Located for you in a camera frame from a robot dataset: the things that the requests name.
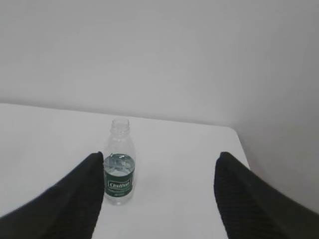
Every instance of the green label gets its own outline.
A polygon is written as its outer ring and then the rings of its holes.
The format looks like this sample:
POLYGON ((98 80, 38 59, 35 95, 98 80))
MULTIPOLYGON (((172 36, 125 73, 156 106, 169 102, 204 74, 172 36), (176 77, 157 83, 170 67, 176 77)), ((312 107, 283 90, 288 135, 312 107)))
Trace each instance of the green label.
POLYGON ((134 170, 126 176, 114 176, 105 172, 105 192, 111 197, 123 197, 133 189, 134 170))

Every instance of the plastic water bottle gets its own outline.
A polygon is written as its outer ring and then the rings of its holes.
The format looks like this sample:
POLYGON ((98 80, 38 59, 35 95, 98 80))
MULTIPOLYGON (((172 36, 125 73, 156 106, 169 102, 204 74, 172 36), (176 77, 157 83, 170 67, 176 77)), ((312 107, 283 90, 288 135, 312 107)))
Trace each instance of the plastic water bottle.
POLYGON ((105 198, 112 205, 122 205, 134 191, 135 148, 128 119, 114 119, 104 150, 105 198))

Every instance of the white table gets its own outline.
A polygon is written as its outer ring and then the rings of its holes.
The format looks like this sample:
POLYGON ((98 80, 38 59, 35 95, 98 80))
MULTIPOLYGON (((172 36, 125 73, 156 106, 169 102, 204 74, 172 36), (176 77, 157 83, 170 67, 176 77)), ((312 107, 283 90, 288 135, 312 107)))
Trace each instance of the white table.
MULTIPOLYGON (((0 216, 103 150, 116 116, 0 104, 0 216)), ((137 149, 132 200, 102 205, 94 239, 226 239, 215 203, 215 161, 229 151, 248 167, 227 127, 129 118, 137 149)))

